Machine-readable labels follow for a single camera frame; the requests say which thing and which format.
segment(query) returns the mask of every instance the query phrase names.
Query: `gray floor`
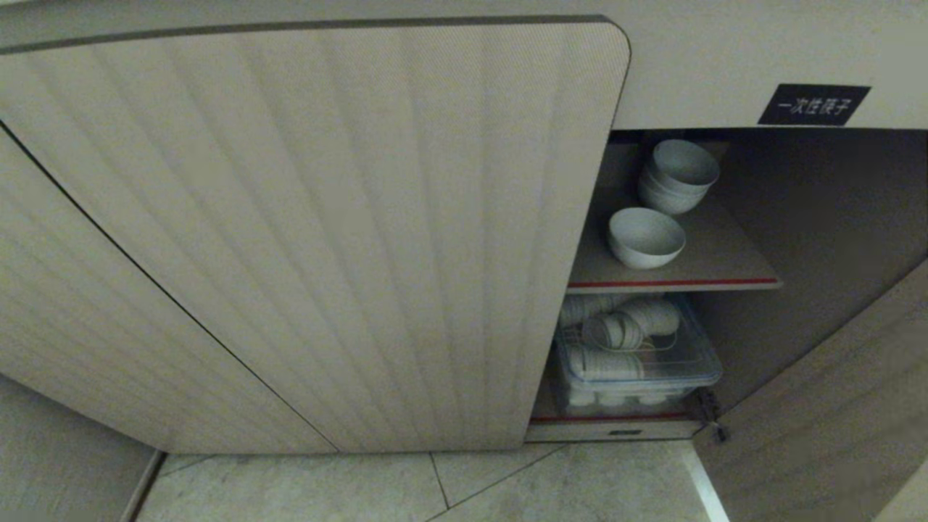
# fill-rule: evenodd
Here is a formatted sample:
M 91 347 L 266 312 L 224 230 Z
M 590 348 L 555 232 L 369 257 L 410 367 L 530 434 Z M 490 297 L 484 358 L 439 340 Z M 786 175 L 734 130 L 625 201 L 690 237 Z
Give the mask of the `gray floor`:
M 727 522 L 688 441 L 482 453 L 170 456 L 140 522 Z

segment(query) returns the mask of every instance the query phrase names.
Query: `plastic storage box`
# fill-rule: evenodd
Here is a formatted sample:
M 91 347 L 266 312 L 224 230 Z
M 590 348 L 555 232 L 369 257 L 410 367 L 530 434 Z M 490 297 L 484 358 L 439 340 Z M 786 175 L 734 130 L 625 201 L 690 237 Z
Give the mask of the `plastic storage box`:
M 665 299 L 680 311 L 680 328 L 676 335 L 653 337 L 640 350 L 605 352 L 584 345 L 579 327 L 557 331 L 558 395 L 564 414 L 614 417 L 679 411 L 688 393 L 718 381 L 722 365 L 687 299 L 682 294 Z

